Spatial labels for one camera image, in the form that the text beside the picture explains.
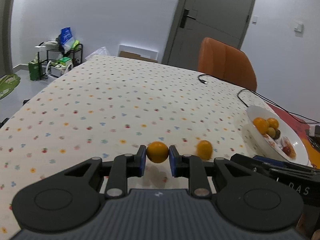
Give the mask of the white power adapter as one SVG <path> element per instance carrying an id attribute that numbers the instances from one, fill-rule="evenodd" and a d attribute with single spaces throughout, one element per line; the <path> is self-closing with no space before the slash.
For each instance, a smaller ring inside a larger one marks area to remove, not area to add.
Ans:
<path id="1" fill-rule="evenodd" d="M 319 138 L 320 137 L 320 126 L 319 125 L 310 125 L 309 136 Z"/>

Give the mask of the orange leather chair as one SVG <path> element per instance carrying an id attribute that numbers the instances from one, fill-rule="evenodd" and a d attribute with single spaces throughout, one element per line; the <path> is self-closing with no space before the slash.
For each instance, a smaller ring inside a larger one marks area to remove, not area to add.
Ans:
<path id="1" fill-rule="evenodd" d="M 257 90 L 257 78 L 246 54 L 210 37 L 201 42 L 197 71 L 240 87 Z"/>

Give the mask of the peeled pomelo segment large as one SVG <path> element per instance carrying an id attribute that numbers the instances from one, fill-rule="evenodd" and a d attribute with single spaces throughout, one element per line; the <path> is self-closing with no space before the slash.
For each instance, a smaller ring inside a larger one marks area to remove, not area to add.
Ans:
<path id="1" fill-rule="evenodd" d="M 291 159 L 296 158 L 296 152 L 287 137 L 281 137 L 280 143 L 282 145 L 282 151 Z"/>

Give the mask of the small yellow tangerine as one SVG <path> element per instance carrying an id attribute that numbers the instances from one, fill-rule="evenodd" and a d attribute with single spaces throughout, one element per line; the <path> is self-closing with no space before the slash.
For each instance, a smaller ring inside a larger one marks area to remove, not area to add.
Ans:
<path id="1" fill-rule="evenodd" d="M 196 145 L 196 153 L 202 160 L 209 160 L 213 154 L 213 146 L 208 140 L 201 140 Z"/>
<path id="2" fill-rule="evenodd" d="M 166 161 L 169 156 L 169 149 L 166 144 L 154 141 L 147 147 L 146 155 L 151 162 L 159 164 Z"/>

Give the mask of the small green fruit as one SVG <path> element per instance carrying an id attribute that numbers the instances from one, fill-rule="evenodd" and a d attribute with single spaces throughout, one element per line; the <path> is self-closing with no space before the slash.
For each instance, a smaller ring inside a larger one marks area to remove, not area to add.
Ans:
<path id="1" fill-rule="evenodd" d="M 269 127 L 269 128 L 268 128 L 268 131 L 267 131 L 267 134 L 268 134 L 270 137 L 274 138 L 274 137 L 276 136 L 276 130 L 275 130 L 274 128 L 272 128 L 272 127 Z"/>

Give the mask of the red orange cat mat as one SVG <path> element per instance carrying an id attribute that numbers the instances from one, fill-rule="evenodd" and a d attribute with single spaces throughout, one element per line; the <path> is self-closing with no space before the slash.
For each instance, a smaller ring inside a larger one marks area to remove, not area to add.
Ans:
<path id="1" fill-rule="evenodd" d="M 296 120 L 288 113 L 286 113 L 284 110 L 270 103 L 268 103 L 268 105 L 300 137 L 303 144 L 305 145 L 310 161 L 312 163 L 319 162 L 319 137 L 309 137 L 310 125 L 308 125 L 302 119 L 297 118 L 298 120 Z"/>

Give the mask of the large orange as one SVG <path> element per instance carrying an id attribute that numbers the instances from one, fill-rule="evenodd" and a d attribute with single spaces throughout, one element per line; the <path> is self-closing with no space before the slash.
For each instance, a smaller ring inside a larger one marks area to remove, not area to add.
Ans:
<path id="1" fill-rule="evenodd" d="M 253 125 L 256 127 L 256 129 L 259 131 L 261 135 L 265 135 L 268 132 L 269 123 L 264 118 L 255 118 L 253 120 Z"/>
<path id="2" fill-rule="evenodd" d="M 267 118 L 266 121 L 268 122 L 269 127 L 273 128 L 273 129 L 278 129 L 279 122 L 276 118 Z"/>

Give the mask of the white framed board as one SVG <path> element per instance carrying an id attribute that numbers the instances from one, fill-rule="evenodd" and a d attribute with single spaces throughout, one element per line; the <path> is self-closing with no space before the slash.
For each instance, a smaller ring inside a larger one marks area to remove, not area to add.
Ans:
<path id="1" fill-rule="evenodd" d="M 157 63 L 158 52 L 132 46 L 119 45 L 118 56 L 128 59 Z"/>

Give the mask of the green child seat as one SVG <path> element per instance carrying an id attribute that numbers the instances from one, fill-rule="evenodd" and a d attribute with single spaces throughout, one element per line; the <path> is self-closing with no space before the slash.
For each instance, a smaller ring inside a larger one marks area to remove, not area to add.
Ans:
<path id="1" fill-rule="evenodd" d="M 17 74 L 9 74 L 1 77 L 0 99 L 9 95 L 20 83 L 21 78 Z"/>

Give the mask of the floral white tablecloth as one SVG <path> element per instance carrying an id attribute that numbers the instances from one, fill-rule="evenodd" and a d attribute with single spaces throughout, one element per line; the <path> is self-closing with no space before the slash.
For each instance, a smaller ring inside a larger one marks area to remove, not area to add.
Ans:
<path id="1" fill-rule="evenodd" d="M 255 155 L 246 109 L 267 104 L 240 87 L 198 72 L 96 56 L 56 79 L 1 128 L 1 239 L 19 227 L 14 195 L 91 157 L 111 161 L 160 141 L 195 154 L 202 140 L 215 157 Z"/>

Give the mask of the white ceramic plate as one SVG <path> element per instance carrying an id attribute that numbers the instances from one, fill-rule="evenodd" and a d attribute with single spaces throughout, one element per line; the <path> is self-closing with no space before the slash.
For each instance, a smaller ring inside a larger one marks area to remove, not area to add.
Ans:
<path id="1" fill-rule="evenodd" d="M 257 146 L 261 149 L 262 155 L 271 159 L 276 159 L 279 161 L 289 161 L 295 164 L 305 166 L 309 164 L 308 153 L 301 139 L 288 124 L 281 120 L 279 116 L 259 106 L 249 106 L 246 110 L 246 113 L 249 122 L 248 130 L 251 133 L 253 139 L 255 140 Z M 255 118 L 277 119 L 279 121 L 279 129 L 281 132 L 280 135 L 281 137 L 288 138 L 291 145 L 293 146 L 293 149 L 295 150 L 296 157 L 290 158 L 283 151 L 278 152 L 276 149 L 274 149 L 254 126 L 253 120 Z"/>

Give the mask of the blue plastic bag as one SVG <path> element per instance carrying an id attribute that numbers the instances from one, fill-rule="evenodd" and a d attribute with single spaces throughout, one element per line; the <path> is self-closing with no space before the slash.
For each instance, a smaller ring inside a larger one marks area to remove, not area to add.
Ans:
<path id="1" fill-rule="evenodd" d="M 74 37 L 70 27 L 61 29 L 60 44 L 65 47 L 71 47 L 74 43 Z"/>

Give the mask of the dark brown passion fruit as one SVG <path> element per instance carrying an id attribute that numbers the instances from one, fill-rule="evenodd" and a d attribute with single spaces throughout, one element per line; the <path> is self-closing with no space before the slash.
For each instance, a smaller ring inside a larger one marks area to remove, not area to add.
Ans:
<path id="1" fill-rule="evenodd" d="M 274 139 L 274 140 L 279 139 L 279 138 L 280 138 L 280 135 L 281 135 L 281 131 L 280 131 L 279 129 L 276 129 L 273 139 Z"/>

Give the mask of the green box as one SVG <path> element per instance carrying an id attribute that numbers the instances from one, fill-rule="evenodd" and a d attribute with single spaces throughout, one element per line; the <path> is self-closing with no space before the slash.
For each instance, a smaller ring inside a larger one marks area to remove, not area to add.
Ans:
<path id="1" fill-rule="evenodd" d="M 42 67 L 38 63 L 38 61 L 30 61 L 28 63 L 28 69 L 29 69 L 29 77 L 31 81 L 37 81 L 41 79 L 43 73 L 42 73 Z"/>

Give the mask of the clear plastic bag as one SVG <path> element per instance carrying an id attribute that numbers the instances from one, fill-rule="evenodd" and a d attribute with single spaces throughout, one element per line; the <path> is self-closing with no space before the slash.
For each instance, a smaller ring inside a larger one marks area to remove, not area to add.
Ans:
<path id="1" fill-rule="evenodd" d="M 107 50 L 107 48 L 105 46 L 103 46 L 103 47 L 96 49 L 92 53 L 90 53 L 87 57 L 85 57 L 85 60 L 89 61 L 89 60 L 93 59 L 93 57 L 95 57 L 95 56 L 110 56 L 110 55 L 111 54 Z"/>

